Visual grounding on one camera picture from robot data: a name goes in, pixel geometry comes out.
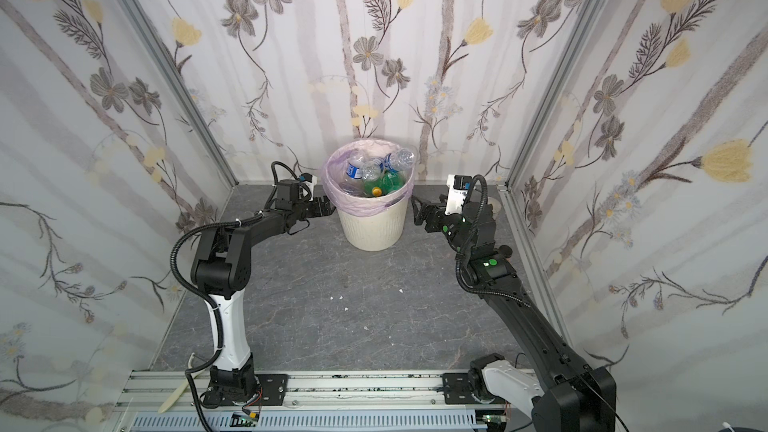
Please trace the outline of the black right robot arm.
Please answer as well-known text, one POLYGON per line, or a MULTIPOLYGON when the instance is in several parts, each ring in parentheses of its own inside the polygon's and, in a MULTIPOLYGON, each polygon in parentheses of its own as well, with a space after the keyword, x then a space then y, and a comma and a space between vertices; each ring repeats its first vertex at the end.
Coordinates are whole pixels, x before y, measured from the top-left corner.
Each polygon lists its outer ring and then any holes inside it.
POLYGON ((502 399, 537 431, 613 431, 620 421, 617 384, 606 367, 593 368, 555 330, 495 241, 496 221, 481 175, 452 176, 437 202, 411 199, 414 223, 441 233, 455 253, 461 289, 484 300, 516 339, 534 373, 499 354, 472 362, 470 390, 478 402, 502 399))

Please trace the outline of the pepsi label clear bottle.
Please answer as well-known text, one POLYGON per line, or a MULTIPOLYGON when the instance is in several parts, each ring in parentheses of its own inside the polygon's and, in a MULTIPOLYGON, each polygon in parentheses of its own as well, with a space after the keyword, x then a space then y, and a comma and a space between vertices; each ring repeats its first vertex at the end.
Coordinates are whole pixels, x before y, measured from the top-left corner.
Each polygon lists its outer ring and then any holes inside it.
POLYGON ((379 157, 371 158, 360 168, 361 179, 364 182, 375 182, 379 180, 384 173, 382 159, 379 157))

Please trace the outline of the green soda bottle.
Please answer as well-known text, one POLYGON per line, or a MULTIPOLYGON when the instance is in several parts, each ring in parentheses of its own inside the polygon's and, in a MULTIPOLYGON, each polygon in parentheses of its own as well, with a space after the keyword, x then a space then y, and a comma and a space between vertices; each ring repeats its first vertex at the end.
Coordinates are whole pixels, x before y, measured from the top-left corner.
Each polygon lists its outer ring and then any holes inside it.
POLYGON ((364 196, 368 198, 381 197, 385 194, 380 180, 365 181, 363 183, 364 196))
POLYGON ((385 171, 379 179, 379 188, 383 195, 389 195, 400 190, 406 183, 401 173, 385 171))

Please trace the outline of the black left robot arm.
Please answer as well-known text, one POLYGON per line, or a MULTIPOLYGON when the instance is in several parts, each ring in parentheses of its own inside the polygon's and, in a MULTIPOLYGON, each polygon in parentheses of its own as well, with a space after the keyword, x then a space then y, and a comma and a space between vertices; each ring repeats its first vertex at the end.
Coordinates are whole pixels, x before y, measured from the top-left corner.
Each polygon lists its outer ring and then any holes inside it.
POLYGON ((243 306, 252 273, 252 249, 272 237, 292 235, 298 223, 308 224, 312 218, 336 211, 329 197, 314 194, 316 176, 292 172, 280 179, 277 169, 286 167, 280 161, 271 164, 270 195, 252 217, 194 227, 171 248, 171 274, 205 302, 211 322, 212 356, 184 371, 199 415, 220 406, 248 406, 263 396, 246 337, 243 306))

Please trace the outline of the blue label water bottle front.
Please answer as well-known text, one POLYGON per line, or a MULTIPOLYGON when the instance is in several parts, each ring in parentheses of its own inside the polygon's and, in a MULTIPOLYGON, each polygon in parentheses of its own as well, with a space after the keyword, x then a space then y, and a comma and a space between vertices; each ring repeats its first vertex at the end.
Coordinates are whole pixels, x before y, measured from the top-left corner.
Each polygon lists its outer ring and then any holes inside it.
POLYGON ((362 186, 362 168, 367 161, 367 154, 362 150, 353 150, 345 159, 344 183, 351 187, 362 186))

